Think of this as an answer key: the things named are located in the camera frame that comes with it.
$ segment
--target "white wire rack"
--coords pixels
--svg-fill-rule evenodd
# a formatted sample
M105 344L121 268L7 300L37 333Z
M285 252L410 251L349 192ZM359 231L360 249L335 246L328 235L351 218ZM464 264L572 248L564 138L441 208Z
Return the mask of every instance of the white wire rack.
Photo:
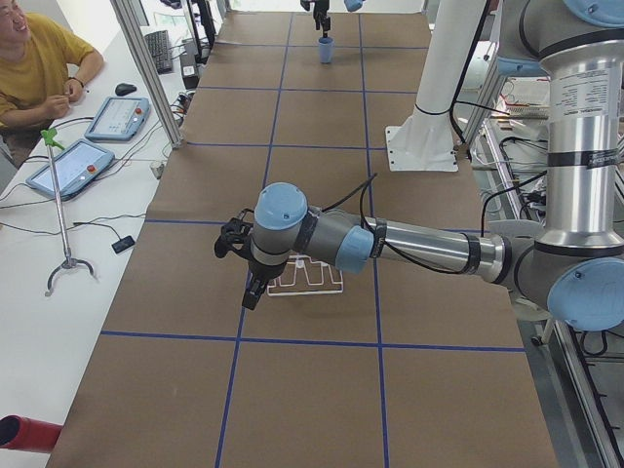
M308 255L291 255L282 276L271 281L269 296L337 294L344 291L342 272Z

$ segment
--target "hand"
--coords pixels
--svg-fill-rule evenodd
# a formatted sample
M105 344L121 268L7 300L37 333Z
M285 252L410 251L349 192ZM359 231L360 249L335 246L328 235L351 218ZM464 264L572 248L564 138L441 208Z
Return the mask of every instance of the hand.
M43 109L45 119L59 119L69 112L69 97L59 95L48 96L40 107Z
M69 102L76 102L82 96L83 89L80 82L74 78L65 81L65 95L69 98Z

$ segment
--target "label sticker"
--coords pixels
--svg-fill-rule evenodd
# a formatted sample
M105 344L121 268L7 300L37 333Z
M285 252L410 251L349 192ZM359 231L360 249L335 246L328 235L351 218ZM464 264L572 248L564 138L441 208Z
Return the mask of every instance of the label sticker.
M551 83L550 121L617 116L618 83L612 68L575 73Z

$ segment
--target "blue cup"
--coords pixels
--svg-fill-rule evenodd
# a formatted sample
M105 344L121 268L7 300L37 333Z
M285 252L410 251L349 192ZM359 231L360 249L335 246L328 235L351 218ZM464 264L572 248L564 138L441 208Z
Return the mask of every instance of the blue cup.
M344 6L347 7L347 12L357 12L362 8L364 0L344 0Z
M321 58L321 63L332 63L333 38L319 37L319 57Z

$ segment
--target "reacher grabber tool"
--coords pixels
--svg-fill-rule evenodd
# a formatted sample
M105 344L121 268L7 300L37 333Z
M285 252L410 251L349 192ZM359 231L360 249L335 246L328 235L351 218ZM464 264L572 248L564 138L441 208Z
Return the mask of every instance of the reacher grabber tool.
M80 260L78 258L74 258L71 256L71 248L69 248L69 238L67 236L67 228L65 226L65 214L62 210L62 200L60 198L60 188L59 188L59 175L57 174L57 166L55 164L55 154L54 147L64 149L60 144L58 144L54 137L57 135L56 129L42 130L41 136L46 143L46 147L48 148L48 160L50 161L50 175L52 176L52 185L55 189L55 199L57 203L57 214L58 214L58 225L60 226L60 237L62 238L62 249L65 255L64 262L59 265L48 277L48 290L45 292L46 297L50 297L53 292L52 282L55 278L55 275L59 273L61 270L71 270L72 268L76 268L80 265L84 265L89 268L89 273L94 278L96 274L94 272L94 267L86 260Z

